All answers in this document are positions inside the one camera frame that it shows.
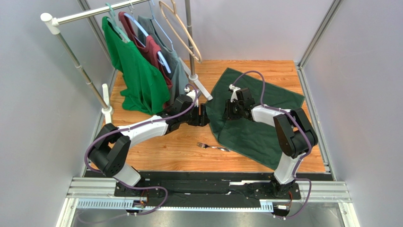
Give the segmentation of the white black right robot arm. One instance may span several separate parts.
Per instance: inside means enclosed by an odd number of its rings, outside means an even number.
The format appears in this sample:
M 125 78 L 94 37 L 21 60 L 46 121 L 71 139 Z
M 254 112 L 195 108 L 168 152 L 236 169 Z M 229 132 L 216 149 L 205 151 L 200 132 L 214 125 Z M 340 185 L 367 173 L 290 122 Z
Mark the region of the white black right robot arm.
M 275 128 L 282 155 L 271 180 L 276 197 L 287 193 L 296 181 L 296 171 L 303 158 L 318 144 L 317 134 L 303 109 L 280 109 L 257 104 L 248 88 L 229 85 L 232 92 L 226 100 L 227 120 L 248 119 Z

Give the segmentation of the dark green cloth napkin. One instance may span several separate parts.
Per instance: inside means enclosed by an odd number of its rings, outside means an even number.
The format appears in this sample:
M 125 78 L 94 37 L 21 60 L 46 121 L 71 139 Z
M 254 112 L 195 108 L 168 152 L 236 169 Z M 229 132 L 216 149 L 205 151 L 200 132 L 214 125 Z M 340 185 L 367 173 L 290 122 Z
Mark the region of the dark green cloth napkin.
M 224 117 L 226 101 L 232 95 L 228 90 L 229 85 L 233 82 L 240 88 L 250 89 L 256 103 L 260 102 L 261 93 L 264 92 L 263 103 L 273 107 L 297 109 L 302 106 L 305 98 L 279 86 L 264 84 L 249 75 L 241 76 L 240 71 L 227 68 L 211 92 L 213 99 L 205 104 L 211 131 L 220 145 L 276 169 L 282 150 L 275 128 L 245 118 L 228 121 Z

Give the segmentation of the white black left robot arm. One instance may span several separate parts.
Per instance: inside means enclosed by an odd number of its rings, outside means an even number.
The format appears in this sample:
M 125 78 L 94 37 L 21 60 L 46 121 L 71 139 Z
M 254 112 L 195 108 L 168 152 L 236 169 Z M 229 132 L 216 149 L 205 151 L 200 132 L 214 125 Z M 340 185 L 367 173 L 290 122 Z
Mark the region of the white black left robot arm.
M 205 104 L 199 104 L 198 98 L 191 95 L 178 96 L 173 104 L 147 120 L 120 127 L 108 123 L 86 150 L 86 164 L 93 163 L 96 171 L 125 186 L 136 186 L 141 175 L 126 163 L 129 150 L 151 138 L 167 135 L 185 123 L 200 127 L 210 123 Z

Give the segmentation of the silver metal fork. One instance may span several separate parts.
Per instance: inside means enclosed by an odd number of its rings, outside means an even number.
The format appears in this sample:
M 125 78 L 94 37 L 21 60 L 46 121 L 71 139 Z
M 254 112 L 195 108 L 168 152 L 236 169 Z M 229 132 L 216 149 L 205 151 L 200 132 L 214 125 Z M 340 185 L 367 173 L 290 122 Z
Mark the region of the silver metal fork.
M 224 148 L 224 147 L 217 147 L 217 146 L 210 146 L 210 145 L 208 145 L 208 144 L 201 143 L 201 142 L 197 142 L 197 146 L 200 147 L 200 148 L 203 148 L 203 149 L 206 149 L 206 148 L 213 148 L 213 149 L 218 149 L 218 150 L 225 151 L 225 152 L 230 152 L 230 150 L 227 149 L 227 148 Z

